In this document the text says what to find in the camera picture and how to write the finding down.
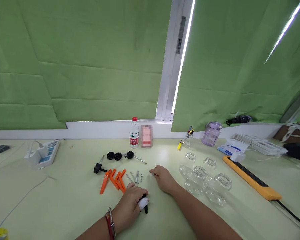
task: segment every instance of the purple water bottle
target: purple water bottle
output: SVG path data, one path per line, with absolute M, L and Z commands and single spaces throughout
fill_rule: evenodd
M 206 131 L 203 135 L 201 142 L 207 146 L 213 147 L 220 135 L 220 129 L 222 128 L 219 122 L 209 122 L 206 126 Z

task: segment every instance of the stack of papers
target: stack of papers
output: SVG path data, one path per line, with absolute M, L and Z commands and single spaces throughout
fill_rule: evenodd
M 251 144 L 252 141 L 268 142 L 268 140 L 265 138 L 259 138 L 253 135 L 246 135 L 246 134 L 236 134 L 235 139 L 247 143 L 249 145 Z
M 253 149 L 268 156 L 280 156 L 285 154 L 287 150 L 283 147 L 279 147 L 264 138 L 258 138 L 253 135 L 236 134 L 235 139 L 249 144 Z

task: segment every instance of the water bottle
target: water bottle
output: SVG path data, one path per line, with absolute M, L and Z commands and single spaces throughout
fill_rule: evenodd
M 132 118 L 131 128 L 130 128 L 130 147 L 137 148 L 139 146 L 139 127 L 137 118 Z
M 207 146 L 213 147 L 220 135 L 220 129 L 222 128 L 219 122 L 209 122 L 206 126 L 206 131 L 203 135 L 201 142 Z

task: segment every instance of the window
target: window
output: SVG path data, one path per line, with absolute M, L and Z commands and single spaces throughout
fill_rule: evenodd
M 194 5 L 195 0 L 172 0 L 157 105 L 157 120 L 173 119 Z

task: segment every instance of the wall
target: wall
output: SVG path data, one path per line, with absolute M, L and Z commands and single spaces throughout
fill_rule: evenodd
M 184 138 L 184 132 L 171 132 L 172 121 L 138 121 L 139 125 L 152 125 L 153 138 Z M 56 130 L 0 130 L 0 139 L 122 139 L 129 137 L 131 121 L 67 122 L 68 129 Z M 258 137 L 273 137 L 281 124 L 247 123 L 221 130 L 220 138 L 231 138 L 236 133 Z M 195 132 L 202 138 L 204 131 Z

